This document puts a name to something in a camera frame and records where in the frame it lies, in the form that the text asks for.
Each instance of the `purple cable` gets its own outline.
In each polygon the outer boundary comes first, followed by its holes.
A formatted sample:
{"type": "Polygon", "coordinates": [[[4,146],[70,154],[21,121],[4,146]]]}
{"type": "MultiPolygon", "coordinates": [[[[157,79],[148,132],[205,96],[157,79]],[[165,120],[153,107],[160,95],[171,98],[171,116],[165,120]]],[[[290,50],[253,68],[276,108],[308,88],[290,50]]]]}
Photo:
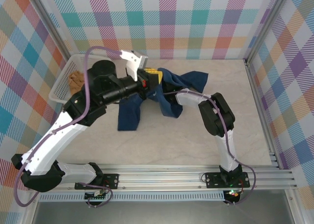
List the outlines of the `purple cable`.
{"type": "Polygon", "coordinates": [[[205,99],[209,100],[209,101],[212,103],[212,105],[214,106],[214,108],[216,109],[216,111],[217,111],[217,113],[218,113],[218,116],[219,116],[219,118],[220,118],[220,120],[221,120],[221,122],[222,122],[222,126],[223,126],[223,128],[224,128],[225,137],[226,137],[226,146],[227,146],[228,154],[229,154],[229,155],[231,156],[231,158],[233,158],[238,164],[240,164],[240,165],[242,165],[242,166],[244,166],[244,167],[249,168],[249,169],[252,171],[253,176],[254,176],[254,182],[253,182],[252,188],[251,188],[251,190],[250,190],[250,193],[249,193],[246,197],[244,197],[242,200],[240,200],[238,203],[233,203],[233,204],[236,205],[236,204],[240,204],[240,203],[244,202],[244,201],[247,200],[247,198],[252,194],[252,192],[253,192],[253,190],[254,190],[254,188],[255,188],[255,185],[256,185],[256,173],[255,173],[254,169],[253,169],[251,166],[246,165],[246,164],[244,164],[244,163],[241,163],[241,162],[240,162],[238,159],[236,159],[235,156],[230,152],[230,147],[229,147],[229,142],[228,142],[228,130],[227,130],[227,126],[226,126],[226,124],[225,124],[224,118],[222,117],[221,112],[220,112],[218,106],[215,104],[215,102],[214,102],[210,97],[208,97],[208,96],[206,96],[206,95],[203,95],[203,94],[201,94],[201,93],[195,92],[195,91],[178,90],[178,91],[172,91],[172,92],[164,93],[164,95],[175,94],[175,93],[180,93],[180,92],[181,92],[181,93],[188,93],[188,94],[192,94],[192,95],[203,96],[205,99]]]}
{"type": "MultiPolygon", "coordinates": [[[[68,127],[68,126],[71,126],[71,125],[74,125],[76,124],[77,122],[81,121],[88,113],[89,111],[89,106],[90,106],[90,98],[89,98],[89,84],[88,84],[88,75],[87,75],[87,62],[88,62],[88,56],[91,54],[91,52],[94,50],[94,49],[101,49],[101,50],[105,50],[105,51],[109,51],[109,52],[112,52],[114,54],[117,54],[117,55],[121,55],[122,52],[120,51],[114,51],[114,50],[111,50],[107,47],[103,47],[103,46],[93,46],[91,48],[89,48],[87,51],[86,51],[86,54],[85,54],[85,58],[84,58],[84,82],[85,82],[85,98],[86,98],[86,106],[85,106],[85,110],[83,112],[83,114],[78,117],[77,119],[55,129],[52,131],[52,134],[56,134],[58,131],[60,130],[63,130],[64,128],[68,127]]],[[[25,169],[25,167],[27,166],[27,164],[29,163],[30,159],[34,156],[34,154],[36,153],[36,151],[43,145],[43,143],[49,138],[52,136],[52,134],[47,134],[45,137],[43,137],[41,139],[41,141],[38,143],[38,145],[33,149],[33,151],[30,153],[30,155],[28,156],[28,158],[26,159],[25,163],[23,163],[22,167],[20,168],[18,174],[16,175],[15,177],[15,181],[14,181],[14,187],[13,187],[13,193],[14,193],[14,199],[16,201],[16,203],[21,206],[21,207],[27,207],[29,206],[33,200],[37,197],[37,195],[39,194],[39,192],[36,192],[35,195],[30,199],[29,202],[27,203],[22,203],[18,197],[18,183],[19,183],[19,179],[22,175],[22,172],[23,170],[25,169]]]]}
{"type": "Polygon", "coordinates": [[[89,185],[89,184],[82,183],[82,182],[80,182],[80,184],[83,185],[83,186],[89,186],[89,187],[93,187],[93,188],[100,188],[100,189],[103,189],[103,190],[108,190],[108,191],[110,191],[110,193],[111,193],[108,200],[106,200],[106,201],[104,201],[104,202],[102,202],[101,204],[98,204],[98,205],[91,205],[91,204],[89,203],[89,201],[90,201],[91,198],[89,198],[89,199],[87,200],[87,204],[88,204],[89,207],[99,208],[99,207],[101,207],[101,206],[104,206],[105,204],[109,203],[109,201],[110,201],[110,200],[112,199],[112,197],[113,197],[112,189],[110,189],[110,188],[108,188],[108,187],[89,185]]]}

